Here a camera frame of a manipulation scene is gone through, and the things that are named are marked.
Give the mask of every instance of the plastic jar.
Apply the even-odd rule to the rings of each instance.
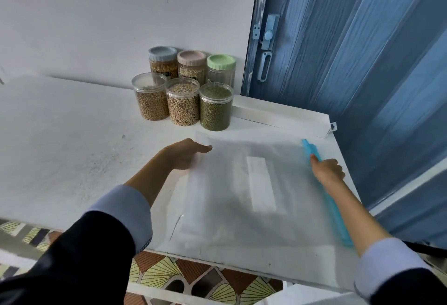
[[[234,86],[236,60],[228,54],[213,54],[207,59],[207,82],[224,83]]]
[[[157,73],[139,74],[132,79],[141,115],[149,121],[159,121],[169,116],[166,99],[166,76]]]
[[[171,120],[179,126],[190,126],[198,122],[198,90],[200,84],[192,78],[177,78],[166,85]]]
[[[203,85],[207,76],[207,56],[200,51],[186,50],[179,52],[178,76],[193,78]]]
[[[223,83],[208,83],[200,88],[200,124],[210,131],[230,126],[234,91]]]
[[[163,74],[166,78],[178,77],[177,49],[171,46],[156,46],[149,49],[151,71]]]

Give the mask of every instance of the blue zipper seal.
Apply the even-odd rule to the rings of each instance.
[[[316,146],[314,144],[309,143],[307,139],[302,139],[301,142],[303,143],[303,146],[306,150],[306,154],[308,155],[308,157],[310,157],[311,154],[314,154],[318,158],[318,160],[321,161],[320,154],[318,153],[318,150],[316,149]],[[348,229],[346,228],[345,223],[343,222],[342,215],[338,210],[337,204],[335,204],[334,199],[332,199],[332,197],[328,195],[326,191],[323,190],[323,194],[325,196],[329,213],[333,220],[333,226],[336,232],[338,233],[341,241],[343,242],[343,245],[347,247],[354,246],[351,237],[349,235]]]

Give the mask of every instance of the jar of green beans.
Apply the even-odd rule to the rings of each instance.
[[[200,124],[210,131],[222,131],[230,125],[234,91],[223,83],[208,83],[199,91]]]

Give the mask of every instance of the sleeve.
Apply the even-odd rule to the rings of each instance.
[[[104,195],[42,255],[29,272],[0,283],[0,303],[38,300],[115,304],[124,299],[132,258],[152,238],[150,207],[120,185]]]
[[[387,238],[371,245],[361,256],[355,275],[355,289],[371,304],[390,299],[422,303],[446,297],[447,289],[416,252],[397,238]]]

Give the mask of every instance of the light blue shirt cuff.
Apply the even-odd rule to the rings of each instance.
[[[391,277],[414,268],[429,266],[397,238],[386,238],[372,244],[360,258],[355,275],[355,288],[369,299]]]
[[[143,195],[130,186],[114,187],[88,211],[107,213],[120,221],[131,234],[136,253],[143,251],[152,240],[151,207]]]

